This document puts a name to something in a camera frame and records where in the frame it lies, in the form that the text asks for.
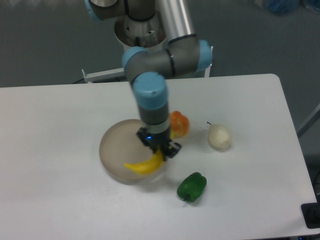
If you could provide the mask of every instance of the metal tube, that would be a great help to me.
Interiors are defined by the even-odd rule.
[[[89,0],[89,4],[92,10],[94,11],[95,15],[101,20],[111,19],[126,14],[125,3],[123,0],[116,1],[113,5],[109,7],[101,7],[99,5],[94,4],[94,2],[98,4],[98,2],[94,0]]]
[[[125,76],[132,84],[136,77],[145,72],[157,72],[165,78],[173,75],[171,60],[166,51],[139,52],[127,63]]]
[[[102,8],[109,8],[117,3],[118,0],[91,0],[94,5]]]
[[[85,71],[82,69],[82,74],[83,74],[84,81],[87,83],[87,82],[94,82],[94,81],[122,77],[125,75],[125,71],[123,68],[117,68],[117,69],[112,69],[107,71],[99,71],[95,73],[86,74]]]
[[[188,4],[185,0],[158,0],[167,39],[195,34]]]
[[[150,20],[156,12],[155,0],[127,0],[126,14],[134,21],[145,22]]]

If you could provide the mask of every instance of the toy orange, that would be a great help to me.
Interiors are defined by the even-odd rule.
[[[170,125],[175,138],[185,136],[190,127],[189,119],[179,111],[170,113]]]

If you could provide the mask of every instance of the white pear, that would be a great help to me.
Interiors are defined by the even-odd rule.
[[[214,149],[225,151],[231,146],[232,143],[231,132],[223,125],[210,124],[208,142]]]

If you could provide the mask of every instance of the toy bell pepper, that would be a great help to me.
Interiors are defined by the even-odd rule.
[[[193,203],[202,195],[206,185],[207,179],[201,173],[195,172],[183,180],[176,193],[183,201]]]

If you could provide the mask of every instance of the toy banana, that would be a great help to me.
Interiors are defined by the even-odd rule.
[[[164,155],[161,150],[157,150],[153,156],[143,162],[138,162],[135,164],[125,163],[124,166],[131,169],[136,174],[147,175],[158,170],[162,164],[164,164]]]

